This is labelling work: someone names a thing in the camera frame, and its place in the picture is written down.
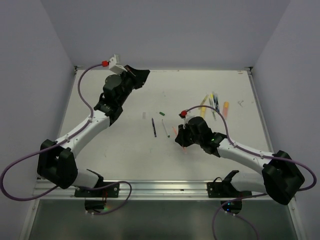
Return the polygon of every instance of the metal frame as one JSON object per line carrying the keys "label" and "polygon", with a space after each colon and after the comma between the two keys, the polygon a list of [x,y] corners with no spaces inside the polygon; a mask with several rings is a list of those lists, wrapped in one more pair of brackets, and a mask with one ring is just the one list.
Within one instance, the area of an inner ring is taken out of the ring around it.
{"label": "metal frame", "polygon": [[[269,151],[273,152],[273,147],[271,144],[271,139],[267,130],[266,121],[262,112],[262,108],[260,105],[260,101],[257,96],[257,91],[254,85],[254,80],[252,76],[252,72],[250,69],[246,69],[249,81],[251,84],[251,88],[253,91],[253,95],[255,98],[257,110],[259,113],[259,117],[262,123],[263,132],[266,138],[267,146]],[[105,180],[106,182],[116,182],[117,180]],[[132,193],[130,200],[177,200],[177,201],[221,201],[227,200],[230,198],[208,198],[207,192],[207,182],[210,180],[128,180],[128,182],[132,185]],[[47,181],[38,179],[33,191],[33,195],[38,195],[43,193],[49,189],[54,187],[54,184]],[[125,183],[120,184],[119,189],[119,197],[118,198],[110,198],[109,200],[119,201],[124,200],[129,193],[129,186]],[[84,198],[74,197],[75,187],[69,187],[68,189],[56,189],[46,196],[43,196],[41,199],[52,199],[52,200],[83,200]],[[249,198],[244,201],[262,201],[262,200],[272,200],[269,196],[263,196],[259,198]],[[27,240],[29,239],[32,226],[35,220],[35,216],[38,210],[39,199],[34,200],[30,205],[27,216],[24,221],[24,225],[20,234],[19,240]],[[296,199],[293,198],[291,202],[288,204],[288,209],[291,215],[291,219],[293,222],[293,226],[299,240],[306,240],[307,234],[305,228],[302,224],[301,217],[299,215],[299,211],[297,209]]]}
{"label": "metal frame", "polygon": [[[105,180],[105,182],[116,182],[118,180]],[[132,185],[130,200],[179,200],[179,201],[221,201],[232,198],[208,198],[207,183],[213,180],[128,180]],[[47,180],[38,180],[33,194],[38,195],[53,188],[55,185]],[[124,200],[128,196],[130,187],[125,183],[120,183],[118,198],[109,198],[110,200]],[[68,189],[56,189],[41,199],[53,200],[84,200],[83,197],[74,198],[75,187]],[[101,198],[90,198],[92,200],[101,200]],[[269,196],[260,197],[260,200],[272,200]]]}

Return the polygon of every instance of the white arm segment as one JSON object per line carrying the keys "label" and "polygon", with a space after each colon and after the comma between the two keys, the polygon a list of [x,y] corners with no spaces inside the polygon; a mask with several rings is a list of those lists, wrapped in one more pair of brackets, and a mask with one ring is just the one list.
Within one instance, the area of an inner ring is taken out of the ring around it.
{"label": "white arm segment", "polygon": [[[82,128],[88,120],[91,120],[89,125],[78,135],[70,139],[70,141],[61,145],[63,148],[70,148],[73,153],[74,158],[80,153],[80,151],[101,131],[105,130],[110,126],[110,119],[102,111],[93,111],[93,117],[90,119],[88,116],[83,122],[76,126],[72,131],[66,135],[58,138],[56,141],[59,143],[65,139],[68,139],[69,136],[74,134],[80,128]],[[93,188],[98,181],[98,176],[93,172],[87,169],[78,169],[78,174],[73,182],[72,186],[75,187],[87,187]]]}
{"label": "white arm segment", "polygon": [[[242,145],[240,143],[236,143],[236,144],[240,147],[243,147],[259,155],[272,156],[273,154],[272,152],[259,151],[249,146]],[[231,159],[233,161],[236,161],[237,163],[240,163],[256,171],[260,175],[262,175],[262,169],[264,168],[263,165],[268,164],[271,161],[270,159],[265,159],[265,158],[251,155],[249,153],[246,153],[232,146],[227,138],[224,139],[222,142],[220,142],[220,146],[217,148],[217,151],[221,158]]]}
{"label": "white arm segment", "polygon": [[239,192],[251,191],[264,194],[267,193],[264,179],[258,173],[238,172],[232,177],[231,185]]}
{"label": "white arm segment", "polygon": [[[78,126],[76,126],[72,131],[67,133],[66,135],[58,138],[56,141],[62,142],[63,140],[67,139],[69,136],[74,134],[80,128],[82,128],[86,122],[90,120],[88,116],[83,122],[81,122]],[[78,156],[80,151],[101,131],[105,130],[110,126],[110,119],[106,116],[102,111],[93,111],[93,117],[91,119],[91,123],[78,135],[70,139],[70,141],[61,145],[63,148],[70,148],[71,152],[73,153],[74,158]]]}

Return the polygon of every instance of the orange marker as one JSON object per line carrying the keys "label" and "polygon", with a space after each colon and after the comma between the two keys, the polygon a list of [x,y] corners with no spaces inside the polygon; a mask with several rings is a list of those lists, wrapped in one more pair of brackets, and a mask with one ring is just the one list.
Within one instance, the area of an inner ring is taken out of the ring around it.
{"label": "orange marker", "polygon": [[228,109],[229,109],[229,102],[225,101],[223,104],[223,111],[222,111],[222,115],[223,115],[224,119],[227,119]]}
{"label": "orange marker", "polygon": [[[175,134],[176,136],[178,136],[177,130],[175,129],[174,126],[172,127],[172,129],[173,129],[173,131],[174,131],[174,134]],[[182,149],[183,149],[184,153],[187,153],[187,149],[186,149],[184,146],[182,147]]]}

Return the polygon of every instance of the black pen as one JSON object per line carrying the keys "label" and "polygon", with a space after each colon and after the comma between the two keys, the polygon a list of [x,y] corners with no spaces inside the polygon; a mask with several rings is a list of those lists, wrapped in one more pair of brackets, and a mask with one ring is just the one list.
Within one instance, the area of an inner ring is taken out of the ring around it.
{"label": "black pen", "polygon": [[157,137],[157,133],[156,133],[156,127],[155,127],[155,121],[154,118],[151,118],[151,122],[152,122],[152,127],[153,127],[153,133],[154,133],[154,137]]}

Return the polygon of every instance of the red connector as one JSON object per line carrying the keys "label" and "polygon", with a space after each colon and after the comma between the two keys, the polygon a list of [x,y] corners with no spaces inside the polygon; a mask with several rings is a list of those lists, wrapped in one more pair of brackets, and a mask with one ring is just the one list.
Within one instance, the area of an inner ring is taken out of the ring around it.
{"label": "red connector", "polygon": [[108,61],[102,61],[102,67],[108,67],[109,66],[109,62]]}

